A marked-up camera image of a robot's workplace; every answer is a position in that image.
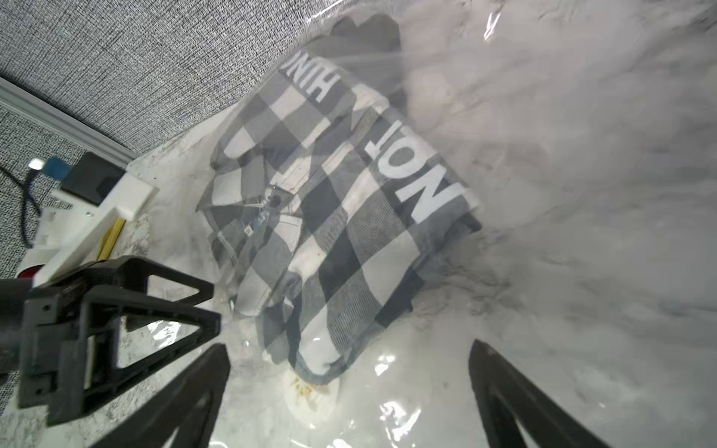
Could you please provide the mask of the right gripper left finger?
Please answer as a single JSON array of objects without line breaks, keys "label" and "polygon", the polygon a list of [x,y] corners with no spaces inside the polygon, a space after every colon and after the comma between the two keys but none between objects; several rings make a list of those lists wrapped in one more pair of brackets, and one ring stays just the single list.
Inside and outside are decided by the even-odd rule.
[{"label": "right gripper left finger", "polygon": [[218,419],[231,363],[227,347],[212,345],[182,373],[94,445],[207,447]]}]

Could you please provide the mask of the clear vacuum bag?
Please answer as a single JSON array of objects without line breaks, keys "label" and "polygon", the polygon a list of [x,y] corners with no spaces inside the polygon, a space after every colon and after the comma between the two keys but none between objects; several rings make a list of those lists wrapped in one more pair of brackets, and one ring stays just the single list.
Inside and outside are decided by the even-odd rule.
[{"label": "clear vacuum bag", "polygon": [[468,356],[493,345],[613,447],[716,444],[713,1],[255,1],[207,18],[220,74],[254,84],[350,13],[401,28],[410,123],[477,192],[407,317],[342,376],[319,423],[286,367],[228,322],[213,444],[483,447]]}]

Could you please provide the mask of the black white checkered cloth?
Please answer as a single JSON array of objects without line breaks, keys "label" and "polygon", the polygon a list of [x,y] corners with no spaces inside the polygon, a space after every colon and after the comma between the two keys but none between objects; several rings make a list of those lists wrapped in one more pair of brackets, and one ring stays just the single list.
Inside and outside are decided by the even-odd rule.
[{"label": "black white checkered cloth", "polygon": [[480,230],[472,190],[379,91],[299,50],[224,124],[198,202],[265,355],[326,385]]}]

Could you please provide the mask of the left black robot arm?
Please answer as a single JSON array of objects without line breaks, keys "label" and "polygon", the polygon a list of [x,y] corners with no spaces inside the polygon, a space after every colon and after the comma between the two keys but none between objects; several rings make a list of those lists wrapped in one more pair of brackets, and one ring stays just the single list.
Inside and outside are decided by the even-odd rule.
[{"label": "left black robot arm", "polygon": [[[89,416],[220,334],[221,316],[201,308],[213,284],[146,258],[95,261],[42,286],[1,282],[1,373],[19,375],[18,406],[45,406],[56,426]],[[121,367],[121,331],[155,321],[195,332]]]}]

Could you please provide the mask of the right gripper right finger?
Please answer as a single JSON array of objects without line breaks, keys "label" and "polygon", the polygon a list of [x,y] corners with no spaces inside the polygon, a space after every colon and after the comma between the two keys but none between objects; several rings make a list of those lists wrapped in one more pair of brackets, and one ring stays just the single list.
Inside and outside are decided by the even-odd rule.
[{"label": "right gripper right finger", "polygon": [[606,445],[487,343],[474,341],[468,365],[489,446],[525,447],[524,433],[539,447]]}]

